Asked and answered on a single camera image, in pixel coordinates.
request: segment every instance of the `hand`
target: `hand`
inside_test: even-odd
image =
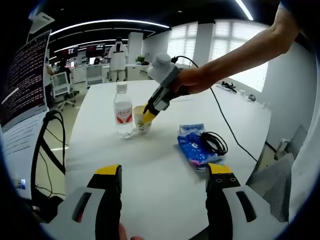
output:
[[[210,88],[214,82],[205,78],[202,68],[182,69],[172,84],[172,91],[178,92],[186,86],[189,94],[197,94]]]
[[[131,240],[144,240],[142,237],[140,236],[133,236],[132,238],[130,238]],[[128,240],[127,239],[127,234],[126,234],[126,229],[125,227],[122,225],[122,223],[119,223],[119,240]]]

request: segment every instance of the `window blind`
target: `window blind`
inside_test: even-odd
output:
[[[196,47],[197,31],[197,22],[173,27],[169,37],[167,54],[172,58],[177,56],[186,56],[193,59]],[[177,63],[189,65],[190,61],[180,57]]]
[[[211,60],[241,47],[248,40],[266,29],[267,26],[251,21],[219,20],[216,21],[211,44]],[[262,92],[268,70],[268,63],[240,72],[231,79]]]

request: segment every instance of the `paper cup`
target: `paper cup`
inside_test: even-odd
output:
[[[143,123],[144,106],[136,106],[133,109],[133,117],[136,128],[140,134],[146,134],[149,132],[152,122],[148,122],[146,124]]]

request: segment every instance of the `floor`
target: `floor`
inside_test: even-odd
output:
[[[66,132],[66,144],[68,144],[72,129],[79,112],[80,106],[86,96],[87,89],[85,87],[85,83],[78,83],[75,86],[76,90],[79,91],[79,94],[74,98],[75,99],[75,107],[70,105],[66,105],[63,109],[62,116],[64,120],[64,127]],[[59,140],[62,140],[62,128],[60,123],[57,120],[51,121],[47,127]],[[53,137],[48,131],[44,134],[44,139],[48,143],[50,149],[53,151],[55,156],[57,157],[60,162],[62,162],[62,143],[58,141],[55,137]],[[65,198],[65,176],[58,170],[58,168],[51,162],[49,157],[44,153],[42,149],[40,149],[41,154],[43,155],[44,159],[39,155],[36,167],[36,177],[35,183],[41,191],[45,195],[50,194],[51,185],[52,184],[52,192],[54,195],[57,195],[61,198]],[[260,164],[257,167],[257,171],[260,171],[268,166],[272,165],[274,160],[274,152],[268,146],[264,146],[262,151],[262,155],[260,157]],[[207,231],[204,230],[203,232],[199,233],[197,236],[192,238],[193,240],[204,240],[207,238]]]

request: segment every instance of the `water bottle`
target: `water bottle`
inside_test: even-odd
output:
[[[127,89],[128,85],[126,83],[118,83],[113,101],[116,129],[123,139],[130,138],[134,128],[132,102],[127,95]]]

